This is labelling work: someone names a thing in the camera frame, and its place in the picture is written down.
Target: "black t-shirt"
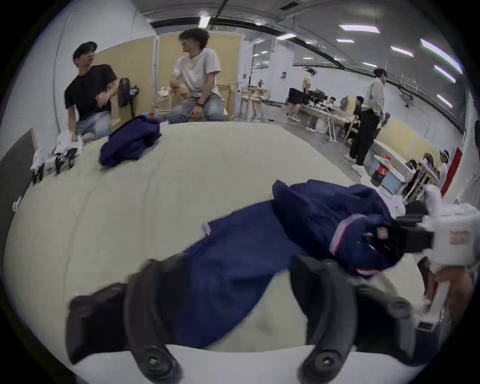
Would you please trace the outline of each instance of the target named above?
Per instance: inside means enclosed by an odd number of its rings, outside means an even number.
[[[355,106],[355,110],[353,111],[353,114],[359,117],[359,120],[361,120],[361,104]]]
[[[111,112],[110,101],[98,108],[95,96],[107,90],[107,85],[117,77],[107,64],[94,65],[83,76],[77,76],[65,90],[65,107],[75,105],[80,114],[78,120],[85,120],[94,113]]]

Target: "navy blue garment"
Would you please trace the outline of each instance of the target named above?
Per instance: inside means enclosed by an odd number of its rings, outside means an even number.
[[[184,251],[192,265],[192,289],[177,313],[174,344],[204,348],[219,340],[248,315],[273,275],[289,269],[297,253],[336,259],[356,276],[358,268],[381,270],[397,262],[373,250],[364,237],[391,221],[375,190],[314,180],[288,187],[277,180],[273,192],[272,201],[211,222],[210,234]],[[346,241],[332,255],[337,226],[355,214],[365,217],[347,226]]]
[[[137,116],[126,122],[100,149],[100,164],[114,167],[124,160],[138,160],[147,147],[160,137],[160,122],[146,116]]]

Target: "white mattress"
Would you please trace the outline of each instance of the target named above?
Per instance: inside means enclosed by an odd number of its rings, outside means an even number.
[[[69,367],[64,334],[73,297],[124,281],[147,259],[184,250],[203,236],[204,222],[272,198],[277,179],[352,184],[306,142],[270,124],[162,127],[159,143],[139,161],[108,170],[98,163],[103,143],[89,144],[74,168],[27,190],[5,248],[7,287],[19,315]],[[401,264],[393,272],[397,290],[409,300],[421,297],[413,260]],[[250,316],[211,349],[304,343],[305,319],[288,273],[278,274],[271,287]]]

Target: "red label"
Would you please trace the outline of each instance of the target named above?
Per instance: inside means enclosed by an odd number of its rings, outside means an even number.
[[[450,231],[450,244],[452,245],[465,245],[468,244],[470,239],[469,231]]]

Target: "concrete floor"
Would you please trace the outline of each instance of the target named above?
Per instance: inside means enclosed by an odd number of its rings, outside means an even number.
[[[293,120],[287,119],[286,105],[282,105],[282,107],[279,108],[263,104],[263,119],[260,118],[258,106],[256,107],[257,115],[255,117],[253,116],[253,108],[251,105],[249,107],[248,118],[246,118],[245,108],[246,105],[244,103],[242,109],[240,110],[240,98],[237,97],[235,105],[236,114],[233,118],[233,121],[254,121],[279,125],[310,144],[313,148],[330,160],[332,164],[336,165],[354,183],[360,183],[360,175],[352,169],[352,163],[346,161],[343,157],[344,154],[348,153],[350,147],[343,144],[343,138],[337,139],[338,143],[332,143],[328,141],[328,135],[306,130],[310,115],[306,113],[300,113],[301,122],[297,123]]]

